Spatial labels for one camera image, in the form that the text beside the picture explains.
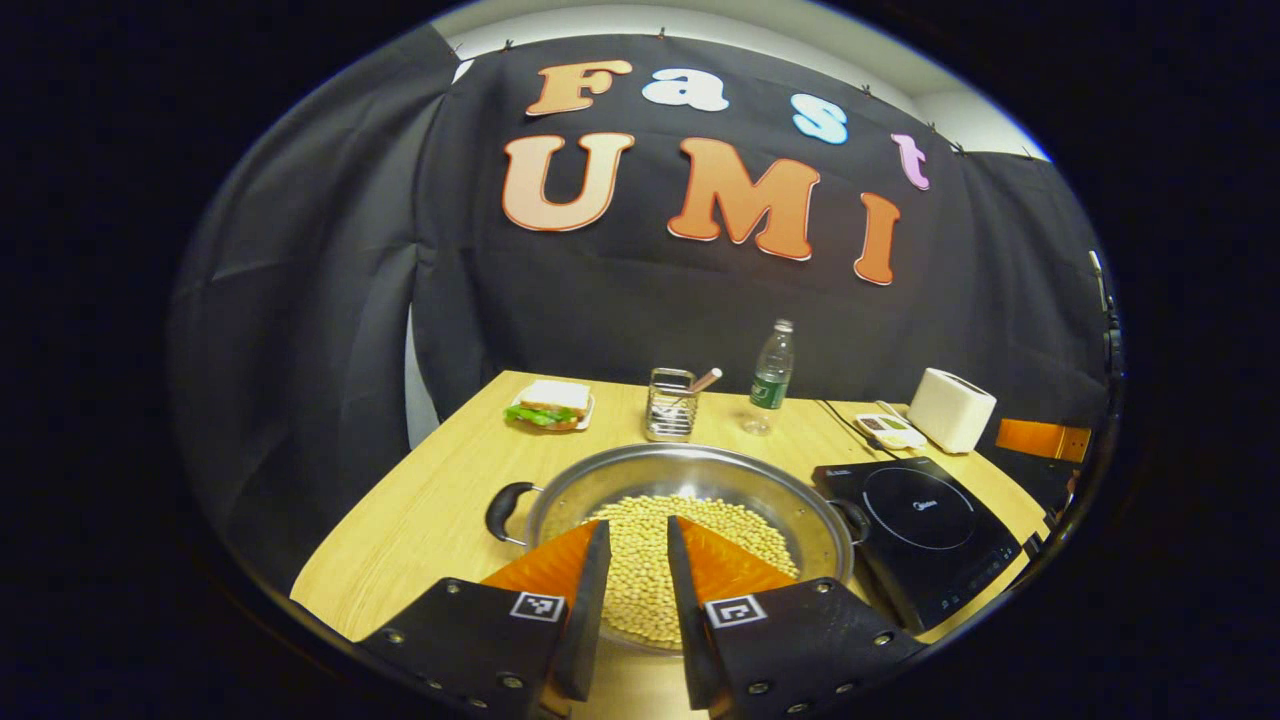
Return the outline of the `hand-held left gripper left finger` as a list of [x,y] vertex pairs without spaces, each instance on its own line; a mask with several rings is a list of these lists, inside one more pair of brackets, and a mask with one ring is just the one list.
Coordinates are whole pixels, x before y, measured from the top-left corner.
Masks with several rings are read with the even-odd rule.
[[484,582],[447,577],[361,639],[448,719],[567,719],[589,697],[611,568],[589,521]]

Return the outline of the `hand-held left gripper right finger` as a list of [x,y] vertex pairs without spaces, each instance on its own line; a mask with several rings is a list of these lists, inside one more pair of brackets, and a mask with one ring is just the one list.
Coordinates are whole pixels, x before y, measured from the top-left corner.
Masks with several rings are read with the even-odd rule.
[[836,578],[794,582],[686,518],[667,543],[689,703],[713,719],[835,719],[925,651]]

